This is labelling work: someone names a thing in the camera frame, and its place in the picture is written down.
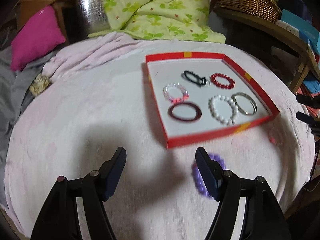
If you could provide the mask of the silver metal bangle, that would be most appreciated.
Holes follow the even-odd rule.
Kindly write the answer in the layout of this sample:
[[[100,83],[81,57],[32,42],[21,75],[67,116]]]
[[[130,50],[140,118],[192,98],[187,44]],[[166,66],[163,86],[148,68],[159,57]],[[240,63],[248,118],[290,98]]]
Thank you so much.
[[[257,112],[257,104],[254,99],[246,93],[238,92],[232,95],[239,112],[243,115],[253,116]]]

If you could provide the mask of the blue cardboard box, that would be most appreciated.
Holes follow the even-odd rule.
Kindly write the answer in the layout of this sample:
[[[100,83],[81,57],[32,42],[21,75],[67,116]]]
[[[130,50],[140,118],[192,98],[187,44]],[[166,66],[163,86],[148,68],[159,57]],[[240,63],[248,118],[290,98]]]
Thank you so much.
[[[281,20],[302,32],[310,40],[313,49],[319,55],[319,31],[315,27],[285,9],[282,11]]]

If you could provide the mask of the wooden shelf rack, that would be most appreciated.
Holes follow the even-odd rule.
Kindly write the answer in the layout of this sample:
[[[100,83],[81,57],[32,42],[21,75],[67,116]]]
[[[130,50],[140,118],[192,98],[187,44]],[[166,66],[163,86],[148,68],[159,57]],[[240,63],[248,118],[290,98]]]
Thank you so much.
[[[230,10],[224,7],[215,7],[213,11],[221,17],[236,20],[253,28],[259,29],[278,39],[280,42],[283,42],[299,54],[298,62],[296,64],[297,72],[289,85],[289,89],[293,93],[297,92],[309,72],[313,72],[314,76],[319,79],[319,68],[315,56],[313,55],[309,45],[300,38],[289,33],[280,26],[256,16]]]

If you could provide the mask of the pale pink fleece blanket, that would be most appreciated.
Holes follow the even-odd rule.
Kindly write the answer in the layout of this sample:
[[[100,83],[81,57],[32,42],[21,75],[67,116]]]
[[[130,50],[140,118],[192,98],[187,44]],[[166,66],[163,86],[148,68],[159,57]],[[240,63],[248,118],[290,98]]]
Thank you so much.
[[[226,44],[151,41],[116,60],[65,77],[36,97],[10,138],[5,167],[7,214],[30,237],[56,178],[81,178],[122,146],[127,161],[105,203],[117,239],[204,239],[217,203],[199,195],[191,175],[197,145],[167,150],[143,73],[145,56],[206,51],[232,58],[280,111],[272,122],[204,142],[240,177],[266,178],[283,210],[308,181],[315,143],[296,119],[305,107],[259,60]]]

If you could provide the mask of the red shallow box lid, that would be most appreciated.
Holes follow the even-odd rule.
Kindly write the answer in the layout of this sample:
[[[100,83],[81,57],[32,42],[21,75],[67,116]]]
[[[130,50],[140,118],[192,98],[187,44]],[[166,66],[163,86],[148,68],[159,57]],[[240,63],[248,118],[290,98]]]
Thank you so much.
[[[279,109],[259,84],[225,54],[175,52],[145,57],[166,148],[225,137],[273,120]],[[243,115],[232,95],[257,104]]]

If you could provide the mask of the woven wicker basket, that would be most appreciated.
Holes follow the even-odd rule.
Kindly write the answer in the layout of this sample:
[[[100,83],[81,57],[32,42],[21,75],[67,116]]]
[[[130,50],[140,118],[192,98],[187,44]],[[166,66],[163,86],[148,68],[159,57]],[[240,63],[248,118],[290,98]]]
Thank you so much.
[[[274,0],[216,0],[219,7],[243,12],[263,20],[276,22],[281,10]]]

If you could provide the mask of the beige floral fabric pouch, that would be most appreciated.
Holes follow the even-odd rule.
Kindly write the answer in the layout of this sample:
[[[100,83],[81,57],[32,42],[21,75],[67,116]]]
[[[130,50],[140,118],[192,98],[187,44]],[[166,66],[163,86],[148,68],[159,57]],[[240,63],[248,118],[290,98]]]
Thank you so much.
[[[50,78],[42,75],[41,73],[37,75],[29,87],[29,90],[33,96],[37,97],[43,93],[51,85]]]

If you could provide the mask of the grey cloth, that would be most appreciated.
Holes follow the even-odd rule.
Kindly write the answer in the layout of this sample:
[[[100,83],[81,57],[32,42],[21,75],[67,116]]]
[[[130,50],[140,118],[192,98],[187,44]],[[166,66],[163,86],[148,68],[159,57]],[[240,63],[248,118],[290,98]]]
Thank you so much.
[[[29,87],[40,74],[44,64],[56,51],[36,59],[26,65],[22,71],[10,69],[12,51],[7,47],[1,51],[1,205],[7,207],[4,186],[4,171],[12,129],[20,114],[23,113],[34,99]]]

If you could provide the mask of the magenta pillow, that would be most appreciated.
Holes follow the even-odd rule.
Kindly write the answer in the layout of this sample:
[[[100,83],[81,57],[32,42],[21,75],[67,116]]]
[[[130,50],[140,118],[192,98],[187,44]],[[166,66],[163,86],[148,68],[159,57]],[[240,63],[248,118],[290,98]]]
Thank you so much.
[[[47,55],[66,38],[61,32],[52,6],[35,13],[11,42],[10,69],[23,70],[27,64]]]

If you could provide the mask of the green clover print quilt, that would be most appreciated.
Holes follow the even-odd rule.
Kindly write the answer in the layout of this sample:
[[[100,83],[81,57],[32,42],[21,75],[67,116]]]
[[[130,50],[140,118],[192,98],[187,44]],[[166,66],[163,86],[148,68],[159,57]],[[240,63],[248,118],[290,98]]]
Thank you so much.
[[[100,0],[109,26],[89,37],[112,31],[141,40],[182,40],[224,43],[210,29],[209,0]]]

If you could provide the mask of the silver foil insulation mat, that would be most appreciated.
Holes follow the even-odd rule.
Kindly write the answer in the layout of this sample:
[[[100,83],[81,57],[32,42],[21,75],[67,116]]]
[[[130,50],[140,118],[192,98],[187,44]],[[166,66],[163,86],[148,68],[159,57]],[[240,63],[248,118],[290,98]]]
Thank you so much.
[[[110,29],[101,0],[76,0],[87,34]]]

